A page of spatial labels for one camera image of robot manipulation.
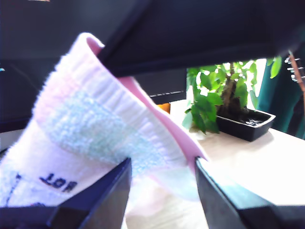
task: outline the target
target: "wooden table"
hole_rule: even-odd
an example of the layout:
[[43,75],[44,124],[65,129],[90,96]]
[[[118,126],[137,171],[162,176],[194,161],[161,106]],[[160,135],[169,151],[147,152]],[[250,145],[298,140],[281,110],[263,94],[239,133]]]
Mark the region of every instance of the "wooden table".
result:
[[[192,133],[212,160],[245,188],[278,205],[305,205],[305,141],[270,129],[254,142]],[[157,213],[127,218],[128,229],[206,229],[202,206],[171,196]]]

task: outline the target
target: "black monitor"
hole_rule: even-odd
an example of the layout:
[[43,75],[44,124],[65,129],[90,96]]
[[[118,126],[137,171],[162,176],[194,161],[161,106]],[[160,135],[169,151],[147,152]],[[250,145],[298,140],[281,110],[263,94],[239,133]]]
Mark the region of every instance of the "black monitor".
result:
[[[78,34],[90,32],[107,45],[135,2],[0,0],[0,133],[25,128],[48,73]],[[186,69],[135,77],[157,104],[186,97]]]

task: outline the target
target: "rectangular bonsai pot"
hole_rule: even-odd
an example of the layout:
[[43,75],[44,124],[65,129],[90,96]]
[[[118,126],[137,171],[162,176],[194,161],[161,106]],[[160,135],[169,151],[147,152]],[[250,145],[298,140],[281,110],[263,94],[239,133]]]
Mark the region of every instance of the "rectangular bonsai pot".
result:
[[262,111],[249,110],[249,116],[257,116],[263,122],[255,126],[217,116],[216,122],[221,132],[252,142],[267,133],[275,115]]

